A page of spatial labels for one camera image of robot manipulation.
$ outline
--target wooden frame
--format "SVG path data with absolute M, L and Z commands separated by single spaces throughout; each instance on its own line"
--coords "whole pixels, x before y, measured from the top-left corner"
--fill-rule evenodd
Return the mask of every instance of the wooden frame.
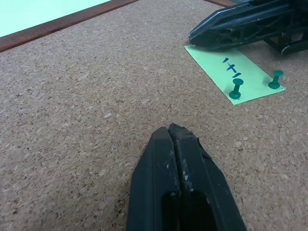
M 208 1 L 210 3 L 213 3 L 213 4 L 216 4 L 216 5 L 219 5 L 219 6 L 223 6 L 223 7 L 229 7 L 229 6 L 234 6 L 235 4 L 237 4 L 236 2 L 240 2 L 240 1 L 237 1 L 237 0 L 205 0 L 205 1 Z
M 110 0 L 61 18 L 3 36 L 0 38 L 0 52 L 17 47 L 136 1 L 138 0 Z

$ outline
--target green push pin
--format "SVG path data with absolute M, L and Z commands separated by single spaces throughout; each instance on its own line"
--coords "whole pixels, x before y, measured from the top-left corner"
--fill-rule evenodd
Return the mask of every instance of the green push pin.
M 283 71 L 277 70 L 274 71 L 273 74 L 274 74 L 274 79 L 272 82 L 269 83 L 269 87 L 272 89 L 278 89 L 280 87 L 278 80 L 280 76 L 283 76 Z
M 231 99 L 237 100 L 240 98 L 241 94 L 239 92 L 240 86 L 244 84 L 244 81 L 240 78 L 235 78 L 233 80 L 233 83 L 235 84 L 235 87 L 233 91 L 229 93 L 229 96 Z

